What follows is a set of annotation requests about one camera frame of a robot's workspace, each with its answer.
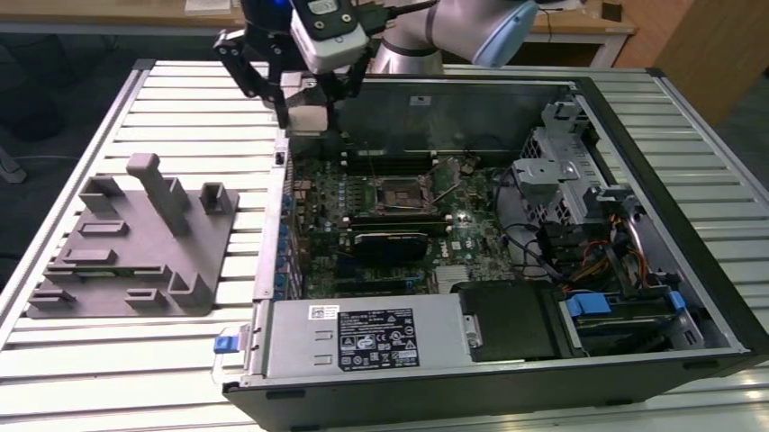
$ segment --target sticker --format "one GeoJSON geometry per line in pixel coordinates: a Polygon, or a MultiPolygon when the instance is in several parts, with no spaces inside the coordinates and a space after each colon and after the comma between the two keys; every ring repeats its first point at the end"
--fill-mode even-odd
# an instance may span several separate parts
{"type": "Polygon", "coordinates": [[[633,29],[621,29],[619,27],[606,27],[606,33],[633,33],[633,29]]]}
{"type": "Polygon", "coordinates": [[[414,310],[358,310],[338,314],[343,371],[419,366],[414,310]]]}
{"type": "Polygon", "coordinates": [[[308,320],[336,320],[339,314],[338,304],[319,304],[310,306],[308,320]]]}
{"type": "Polygon", "coordinates": [[[432,96],[411,96],[408,104],[411,106],[430,106],[432,103],[432,96]]]}
{"type": "Polygon", "coordinates": [[[336,12],[339,9],[339,6],[334,0],[315,0],[314,2],[307,3],[307,6],[310,8],[310,12],[315,15],[330,14],[331,12],[336,12]]]}

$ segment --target motherboard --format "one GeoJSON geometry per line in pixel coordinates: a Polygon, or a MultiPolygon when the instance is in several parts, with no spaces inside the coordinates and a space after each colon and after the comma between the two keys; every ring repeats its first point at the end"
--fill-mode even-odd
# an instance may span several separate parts
{"type": "Polygon", "coordinates": [[[472,154],[344,156],[294,161],[304,298],[440,293],[517,277],[488,206],[499,167],[472,154]]]}

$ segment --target wooden desk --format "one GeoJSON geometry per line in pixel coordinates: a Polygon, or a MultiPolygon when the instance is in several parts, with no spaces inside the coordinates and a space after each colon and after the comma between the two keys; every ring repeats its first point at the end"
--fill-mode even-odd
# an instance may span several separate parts
{"type": "MultiPolygon", "coordinates": [[[[211,36],[243,27],[239,8],[223,15],[185,15],[185,0],[0,0],[0,32],[211,36]]],[[[593,65],[610,67],[631,22],[594,19],[582,11],[537,17],[527,42],[601,45],[593,65]]]]}
{"type": "Polygon", "coordinates": [[[619,68],[661,68],[710,124],[727,116],[769,66],[766,0],[622,0],[642,29],[619,68]]]}

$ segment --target robotic arm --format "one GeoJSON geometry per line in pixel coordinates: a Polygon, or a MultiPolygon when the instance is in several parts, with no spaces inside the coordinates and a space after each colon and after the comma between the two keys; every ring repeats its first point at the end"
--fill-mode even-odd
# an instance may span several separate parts
{"type": "Polygon", "coordinates": [[[240,90],[275,110],[282,129],[290,127],[291,108],[304,105],[324,106],[328,129],[338,129],[334,104],[358,96],[374,56],[368,38],[387,30],[391,20],[396,28],[384,35],[378,71],[407,73],[408,67],[396,66],[423,62],[426,53],[435,61],[438,48],[475,64],[503,65],[523,43],[537,11],[534,0],[388,0],[388,6],[352,1],[241,0],[245,28],[221,32],[216,40],[216,54],[240,90]],[[267,60],[267,77],[245,60],[247,46],[267,60]],[[334,70],[347,66],[338,76],[334,70]],[[286,98],[284,71],[310,71],[318,86],[286,98]]]}

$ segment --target floor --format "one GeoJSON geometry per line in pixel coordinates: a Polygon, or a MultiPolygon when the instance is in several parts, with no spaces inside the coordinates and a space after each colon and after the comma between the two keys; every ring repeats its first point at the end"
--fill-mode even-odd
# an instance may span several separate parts
{"type": "MultiPolygon", "coordinates": [[[[207,38],[119,38],[67,36],[63,43],[80,78],[68,89],[52,91],[65,116],[64,131],[53,138],[25,143],[0,128],[0,145],[15,157],[63,156],[71,158],[23,158],[27,170],[23,184],[0,181],[0,288],[5,285],[17,259],[24,254],[37,228],[72,168],[76,157],[89,144],[103,116],[125,81],[136,59],[213,59],[207,38]]],[[[11,65],[0,56],[0,79],[11,65]]],[[[762,78],[734,112],[717,129],[746,166],[769,188],[769,78],[762,78]]]]}

